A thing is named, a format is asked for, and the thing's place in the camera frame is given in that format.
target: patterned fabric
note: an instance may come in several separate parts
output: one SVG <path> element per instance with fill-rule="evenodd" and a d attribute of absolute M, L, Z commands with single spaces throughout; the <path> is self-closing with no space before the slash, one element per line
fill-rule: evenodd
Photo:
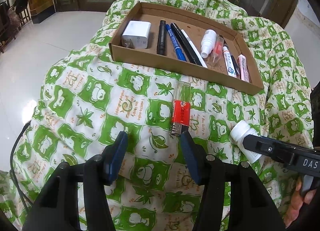
<path fill-rule="evenodd" d="M 138 1 L 192 11 L 237 30 L 255 57 L 264 90 L 249 96 L 189 76 L 112 62 L 108 42 Z M 289 35 L 278 24 L 248 17 L 226 0 L 117 0 L 90 43 L 71 51 L 46 75 L 31 126 L 14 156 L 22 190 L 35 200 L 60 162 L 83 163 L 113 143 L 119 131 L 126 131 L 129 145 L 119 178 L 105 188 L 116 229 L 191 230 L 203 187 L 192 181 L 179 139 L 168 132 L 179 80 L 192 86 L 189 131 L 194 141 L 223 162 L 246 160 L 229 137 L 243 119 L 263 136 L 311 147 L 309 83 Z M 252 167 L 284 213 L 296 174 L 264 156 Z M 26 213 L 5 172 L 0 194 L 0 207 L 21 228 Z M 228 224 L 229 206 L 226 183 L 222 230 Z M 85 230 L 81 195 L 79 212 Z"/>

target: metal bolt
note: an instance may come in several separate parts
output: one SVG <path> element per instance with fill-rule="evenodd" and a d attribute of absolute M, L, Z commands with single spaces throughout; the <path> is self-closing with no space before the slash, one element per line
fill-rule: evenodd
<path fill-rule="evenodd" d="M 241 166 L 244 167 L 244 168 L 247 168 L 247 167 L 249 167 L 249 163 L 246 162 L 246 161 L 242 161 L 241 162 Z"/>
<path fill-rule="evenodd" d="M 93 157 L 94 161 L 100 161 L 101 159 L 102 159 L 101 154 L 94 155 L 94 157 Z"/>
<path fill-rule="evenodd" d="M 208 154 L 208 155 L 206 156 L 206 159 L 207 159 L 208 161 L 214 161 L 215 157 L 214 157 L 212 154 Z"/>
<path fill-rule="evenodd" d="M 68 165 L 67 162 L 62 162 L 60 163 L 59 168 L 65 168 L 67 165 Z"/>

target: white power adapter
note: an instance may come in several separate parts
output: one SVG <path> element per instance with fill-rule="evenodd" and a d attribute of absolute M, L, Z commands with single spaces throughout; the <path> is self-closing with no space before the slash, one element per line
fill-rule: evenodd
<path fill-rule="evenodd" d="M 147 48 L 151 23 L 146 21 L 129 21 L 121 36 L 121 43 L 126 46 L 132 42 L 133 48 Z"/>

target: cardboard tray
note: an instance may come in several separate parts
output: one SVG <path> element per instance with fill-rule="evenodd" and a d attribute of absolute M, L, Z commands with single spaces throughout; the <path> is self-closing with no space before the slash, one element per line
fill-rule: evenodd
<path fill-rule="evenodd" d="M 148 21 L 151 23 L 147 49 L 130 49 L 121 46 L 121 35 L 130 20 Z M 205 68 L 178 60 L 168 33 L 166 38 L 166 56 L 156 54 L 160 20 L 165 20 L 168 24 L 172 22 L 176 23 L 180 29 L 183 29 L 188 34 L 198 50 L 201 49 L 201 40 L 207 29 L 213 29 L 217 34 L 222 35 L 228 44 L 230 53 L 236 59 L 241 53 L 247 58 L 251 83 L 229 76 L 224 58 L 221 58 L 212 68 Z M 164 69 L 221 84 L 249 95 L 255 95 L 263 89 L 263 82 L 256 62 L 242 36 L 214 20 L 186 10 L 138 2 L 116 30 L 116 33 L 110 40 L 109 47 L 112 59 L 116 62 Z"/>

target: bottle cap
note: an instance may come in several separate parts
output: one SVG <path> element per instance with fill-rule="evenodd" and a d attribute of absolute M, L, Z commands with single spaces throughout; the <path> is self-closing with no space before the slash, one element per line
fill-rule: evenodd
<path fill-rule="evenodd" d="M 212 48 L 210 46 L 202 46 L 201 47 L 201 57 L 207 58 L 208 55 L 211 53 Z"/>
<path fill-rule="evenodd" d="M 247 124 L 244 120 L 239 121 L 235 127 L 230 132 L 230 136 L 238 142 L 239 139 L 242 138 L 242 136 L 250 130 L 250 125 Z"/>

